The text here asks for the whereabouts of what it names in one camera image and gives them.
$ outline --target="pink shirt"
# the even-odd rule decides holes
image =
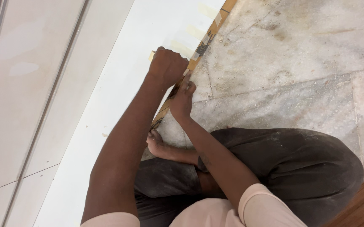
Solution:
[[[136,216],[124,212],[99,215],[81,227],[139,227]],[[238,212],[226,199],[203,199],[183,210],[169,227],[305,227],[291,210],[262,184],[251,185]]]

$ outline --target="man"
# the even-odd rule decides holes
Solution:
[[[346,206],[364,171],[340,140],[289,128],[228,127],[210,134],[190,117],[196,89],[190,74],[170,110],[195,150],[166,145],[157,131],[149,132],[165,91],[188,63],[157,49],[96,160],[82,227],[313,227]],[[146,142],[157,158],[140,162]]]

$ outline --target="forearm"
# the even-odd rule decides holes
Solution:
[[[151,122],[164,94],[165,90],[146,76],[133,101],[109,134],[94,164],[82,223],[109,212],[137,215],[134,178]],[[98,198],[89,194],[108,196]]]
[[[178,121],[203,163],[235,209],[245,190],[259,183],[255,174],[191,118]]]

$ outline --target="marble floor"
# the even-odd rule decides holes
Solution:
[[[312,129],[364,165],[364,1],[238,0],[191,80],[192,117],[208,131]],[[192,147],[170,113],[158,131]]]

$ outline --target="left hand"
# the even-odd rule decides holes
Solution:
[[[179,53],[160,46],[154,54],[147,77],[168,89],[182,78],[189,61]]]
[[[190,119],[190,112],[192,111],[192,97],[196,90],[195,83],[189,80],[191,75],[192,71],[189,71],[182,81],[174,99],[169,105],[172,116],[178,122]]]

